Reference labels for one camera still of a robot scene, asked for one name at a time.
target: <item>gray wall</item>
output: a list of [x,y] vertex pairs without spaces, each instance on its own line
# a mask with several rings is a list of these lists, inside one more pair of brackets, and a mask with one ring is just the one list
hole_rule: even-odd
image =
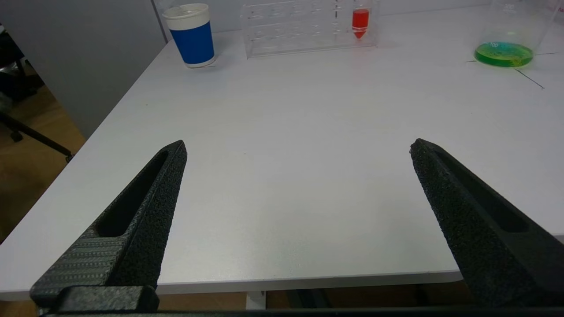
[[87,138],[165,45],[151,0],[0,0],[0,23]]

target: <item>textured gripper pad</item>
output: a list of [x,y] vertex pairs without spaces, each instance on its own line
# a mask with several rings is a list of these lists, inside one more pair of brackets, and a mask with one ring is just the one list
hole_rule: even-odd
[[436,144],[418,139],[411,157],[448,246],[480,304],[564,304],[564,245]]
[[184,143],[161,149],[33,285],[39,307],[65,287],[157,286],[187,161]]

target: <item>test tube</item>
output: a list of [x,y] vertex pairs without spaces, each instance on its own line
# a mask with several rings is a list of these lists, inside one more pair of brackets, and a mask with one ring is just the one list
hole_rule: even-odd
[[370,22],[371,4],[368,0],[354,0],[354,11],[352,12],[352,28],[357,39],[361,39],[368,30]]

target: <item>black chair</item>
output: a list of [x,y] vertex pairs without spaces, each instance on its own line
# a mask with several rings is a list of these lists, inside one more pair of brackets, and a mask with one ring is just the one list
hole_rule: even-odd
[[[21,101],[26,97],[36,94],[37,89],[43,86],[43,81],[38,75],[25,75],[25,70],[21,63],[23,57],[24,54],[10,35],[6,32],[0,34],[0,67],[16,63],[19,70],[18,76],[0,73],[0,91],[14,102]],[[10,137],[14,140],[14,142],[21,141],[23,139],[21,133],[24,133],[65,155],[67,162],[70,162],[73,158],[72,152],[67,148],[1,111],[0,123],[4,124],[12,131]]]

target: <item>red liquid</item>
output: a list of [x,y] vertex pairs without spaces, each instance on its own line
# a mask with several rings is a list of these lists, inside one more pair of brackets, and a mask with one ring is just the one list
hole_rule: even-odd
[[357,9],[352,13],[352,28],[356,38],[360,39],[368,29],[368,21],[370,21],[369,9]]

